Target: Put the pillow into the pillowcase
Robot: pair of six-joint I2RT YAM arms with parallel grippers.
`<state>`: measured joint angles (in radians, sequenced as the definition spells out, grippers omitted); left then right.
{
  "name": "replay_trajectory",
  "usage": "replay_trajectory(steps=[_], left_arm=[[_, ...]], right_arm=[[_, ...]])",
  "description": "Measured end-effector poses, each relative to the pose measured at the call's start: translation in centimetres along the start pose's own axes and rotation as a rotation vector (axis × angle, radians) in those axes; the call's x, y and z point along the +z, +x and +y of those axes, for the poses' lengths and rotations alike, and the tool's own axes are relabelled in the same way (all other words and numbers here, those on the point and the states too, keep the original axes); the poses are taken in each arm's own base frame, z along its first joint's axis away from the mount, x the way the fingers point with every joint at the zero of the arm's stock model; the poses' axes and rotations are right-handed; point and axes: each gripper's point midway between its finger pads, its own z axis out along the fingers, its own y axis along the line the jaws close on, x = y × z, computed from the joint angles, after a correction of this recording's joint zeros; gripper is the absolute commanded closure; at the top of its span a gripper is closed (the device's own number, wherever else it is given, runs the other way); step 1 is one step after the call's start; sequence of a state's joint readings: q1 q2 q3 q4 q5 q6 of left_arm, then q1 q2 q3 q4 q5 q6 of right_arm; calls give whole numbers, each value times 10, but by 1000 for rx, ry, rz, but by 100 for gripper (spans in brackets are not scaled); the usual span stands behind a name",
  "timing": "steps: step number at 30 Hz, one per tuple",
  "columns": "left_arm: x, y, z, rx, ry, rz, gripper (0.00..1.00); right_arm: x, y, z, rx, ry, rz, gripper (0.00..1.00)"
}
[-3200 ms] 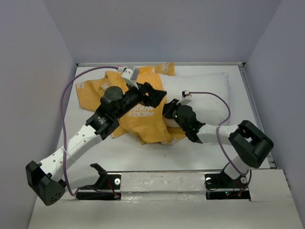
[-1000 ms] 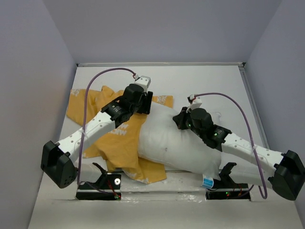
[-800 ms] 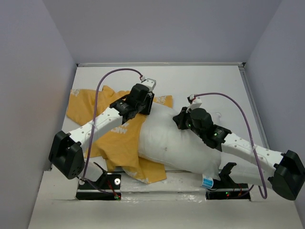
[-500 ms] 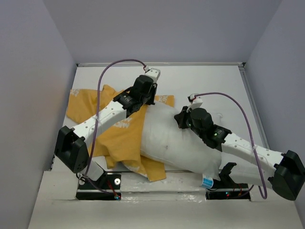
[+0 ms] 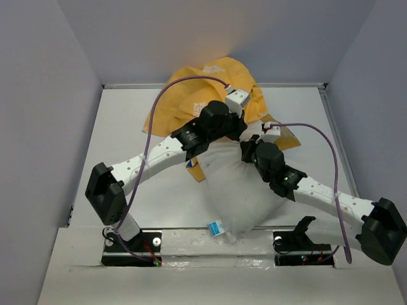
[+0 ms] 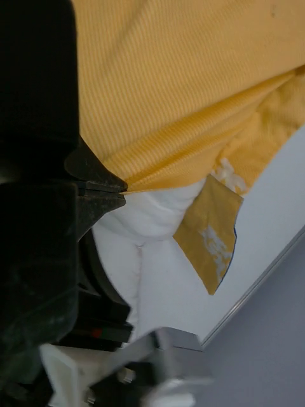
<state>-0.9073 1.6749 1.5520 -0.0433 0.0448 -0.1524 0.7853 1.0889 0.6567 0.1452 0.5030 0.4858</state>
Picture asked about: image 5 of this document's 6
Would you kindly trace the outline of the yellow printed pillowcase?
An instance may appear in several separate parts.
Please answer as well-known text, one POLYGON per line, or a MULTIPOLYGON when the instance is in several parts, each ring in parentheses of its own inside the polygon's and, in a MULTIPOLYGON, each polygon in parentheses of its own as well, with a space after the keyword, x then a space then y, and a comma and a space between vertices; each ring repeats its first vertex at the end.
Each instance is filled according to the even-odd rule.
MULTIPOLYGON (((246 124, 275 121, 268 112, 260 86, 248 68, 238 60, 223 57, 201 67, 182 67, 171 75, 167 83, 188 76, 212 76, 235 89, 249 92, 251 99, 244 107, 246 124)), ((199 116, 210 101, 223 101, 225 96, 224 85, 209 79, 192 79, 171 86, 160 97, 155 108, 152 134, 163 138, 170 135, 199 116)))

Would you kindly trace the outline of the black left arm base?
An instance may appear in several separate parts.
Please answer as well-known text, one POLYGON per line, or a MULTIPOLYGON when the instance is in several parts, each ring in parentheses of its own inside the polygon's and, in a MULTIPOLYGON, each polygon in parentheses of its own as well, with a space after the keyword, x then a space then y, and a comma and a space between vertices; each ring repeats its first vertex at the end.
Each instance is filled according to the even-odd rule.
POLYGON ((104 248, 101 264, 106 267, 160 267, 162 265, 161 230, 143 230, 130 241, 120 243, 110 227, 102 230, 104 248))

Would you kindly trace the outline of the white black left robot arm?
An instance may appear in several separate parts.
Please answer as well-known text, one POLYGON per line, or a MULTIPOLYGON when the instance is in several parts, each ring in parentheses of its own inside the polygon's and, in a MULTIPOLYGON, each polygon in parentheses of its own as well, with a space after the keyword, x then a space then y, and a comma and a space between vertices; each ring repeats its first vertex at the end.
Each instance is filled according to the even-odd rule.
POLYGON ((211 101, 199 117, 192 119, 165 137, 147 153, 106 166, 95 165, 85 190, 85 196, 105 226, 119 235, 119 244, 128 251, 141 243, 141 229, 129 214, 126 197, 144 181, 156 174, 187 162, 208 150, 209 145, 223 137, 238 141, 246 130, 245 102, 211 101))

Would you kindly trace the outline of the white pillow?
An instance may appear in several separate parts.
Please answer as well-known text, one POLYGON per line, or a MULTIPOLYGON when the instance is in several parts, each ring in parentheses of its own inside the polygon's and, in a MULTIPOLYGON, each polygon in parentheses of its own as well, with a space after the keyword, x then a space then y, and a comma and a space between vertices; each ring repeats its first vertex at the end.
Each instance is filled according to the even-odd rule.
POLYGON ((286 202, 263 182, 252 163, 242 161, 240 142, 213 142, 197 163, 230 243, 271 219, 286 202))

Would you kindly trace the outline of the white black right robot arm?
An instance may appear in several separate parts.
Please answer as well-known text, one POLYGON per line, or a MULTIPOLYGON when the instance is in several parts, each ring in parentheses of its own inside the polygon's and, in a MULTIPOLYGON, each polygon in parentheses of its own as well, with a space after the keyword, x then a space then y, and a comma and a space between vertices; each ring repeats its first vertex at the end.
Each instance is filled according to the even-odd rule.
POLYGON ((337 193, 286 164, 283 152, 259 135, 240 143, 241 160, 252 163, 263 182, 279 197, 337 217, 337 245, 361 250, 371 260, 390 266, 406 241, 406 223, 385 198, 364 200, 337 193))

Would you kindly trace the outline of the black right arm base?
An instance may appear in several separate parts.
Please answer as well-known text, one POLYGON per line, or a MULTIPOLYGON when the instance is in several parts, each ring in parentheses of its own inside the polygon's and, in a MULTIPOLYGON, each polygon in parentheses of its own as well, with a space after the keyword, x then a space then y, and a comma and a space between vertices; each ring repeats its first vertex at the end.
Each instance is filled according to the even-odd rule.
POLYGON ((314 216, 305 216, 290 231, 273 232, 274 263, 282 266, 335 266, 331 245, 316 244, 307 235, 314 216))

